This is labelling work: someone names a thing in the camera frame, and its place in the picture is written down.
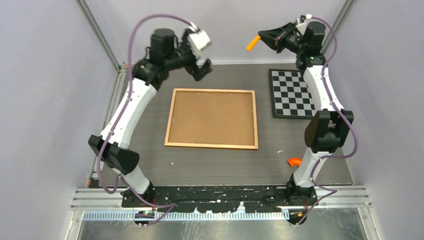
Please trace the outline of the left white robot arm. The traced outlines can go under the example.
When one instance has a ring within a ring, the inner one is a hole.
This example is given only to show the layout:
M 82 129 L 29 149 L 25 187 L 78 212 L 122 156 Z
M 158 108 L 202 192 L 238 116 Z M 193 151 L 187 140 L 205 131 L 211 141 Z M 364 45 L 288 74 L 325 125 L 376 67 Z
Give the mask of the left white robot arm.
M 201 52 L 210 44 L 205 30 L 186 28 L 178 38 L 171 29 L 156 29 L 146 56 L 132 67 L 126 92 L 111 120 L 99 135 L 89 137 L 88 145 L 97 159 L 123 178 L 141 207 L 148 207 L 154 197 L 153 184 L 139 166 L 140 155 L 129 149 L 135 127 L 170 71 L 184 68 L 195 81 L 212 71 L 209 58 L 198 66 Z

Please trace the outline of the black white chessboard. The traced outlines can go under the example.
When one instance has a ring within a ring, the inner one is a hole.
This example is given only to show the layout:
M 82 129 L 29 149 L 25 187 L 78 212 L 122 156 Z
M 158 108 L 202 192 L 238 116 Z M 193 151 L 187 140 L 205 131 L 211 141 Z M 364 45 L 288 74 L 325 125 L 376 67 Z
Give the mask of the black white chessboard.
M 314 101 L 299 70 L 269 69 L 268 81 L 274 118 L 313 118 Z

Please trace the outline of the orange tool handle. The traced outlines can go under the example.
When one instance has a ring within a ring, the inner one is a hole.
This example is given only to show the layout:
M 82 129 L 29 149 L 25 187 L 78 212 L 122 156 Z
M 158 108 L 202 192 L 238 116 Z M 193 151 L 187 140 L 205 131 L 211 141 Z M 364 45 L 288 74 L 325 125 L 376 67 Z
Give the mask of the orange tool handle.
M 248 52 L 250 52 L 255 46 L 256 44 L 261 40 L 261 36 L 257 35 L 246 47 L 246 50 Z

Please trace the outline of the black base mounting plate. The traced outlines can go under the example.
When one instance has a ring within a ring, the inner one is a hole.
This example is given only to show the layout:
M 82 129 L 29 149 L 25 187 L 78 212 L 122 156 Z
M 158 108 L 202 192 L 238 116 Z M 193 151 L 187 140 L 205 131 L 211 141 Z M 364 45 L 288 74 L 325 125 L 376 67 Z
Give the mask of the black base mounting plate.
M 239 207 L 247 213 L 276 213 L 280 207 L 311 207 L 318 200 L 312 188 L 291 191 L 284 185 L 156 186 L 144 199 L 160 206 L 160 213 L 214 214 L 234 213 Z

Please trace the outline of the orange curved plastic piece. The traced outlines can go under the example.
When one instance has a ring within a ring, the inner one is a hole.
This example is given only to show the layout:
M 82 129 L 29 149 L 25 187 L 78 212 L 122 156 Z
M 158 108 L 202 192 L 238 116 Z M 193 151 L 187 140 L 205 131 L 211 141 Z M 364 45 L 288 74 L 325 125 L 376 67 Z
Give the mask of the orange curved plastic piece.
M 292 157 L 287 160 L 287 163 L 290 167 L 300 167 L 302 164 L 302 159 L 298 157 Z

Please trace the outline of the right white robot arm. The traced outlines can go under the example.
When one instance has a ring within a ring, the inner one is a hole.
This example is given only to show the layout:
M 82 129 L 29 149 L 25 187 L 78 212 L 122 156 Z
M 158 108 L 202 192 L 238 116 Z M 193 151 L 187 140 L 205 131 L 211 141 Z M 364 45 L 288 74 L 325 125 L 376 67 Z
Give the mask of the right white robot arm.
M 326 159 L 341 148 L 352 132 L 354 113 L 337 99 L 328 76 L 329 60 L 322 53 L 330 26 L 322 19 L 299 19 L 281 27 L 260 30 L 257 38 L 277 54 L 288 50 L 296 55 L 296 68 L 306 83 L 315 114 L 304 131 L 305 154 L 286 183 L 283 196 L 291 205 L 311 203 L 315 180 Z

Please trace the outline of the wooden picture frame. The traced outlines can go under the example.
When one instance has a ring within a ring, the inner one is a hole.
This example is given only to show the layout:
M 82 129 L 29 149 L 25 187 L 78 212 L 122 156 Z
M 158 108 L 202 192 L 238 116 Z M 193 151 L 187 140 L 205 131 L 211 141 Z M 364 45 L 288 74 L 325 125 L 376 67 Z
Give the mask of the wooden picture frame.
M 255 91 L 175 88 L 164 145 L 258 150 Z

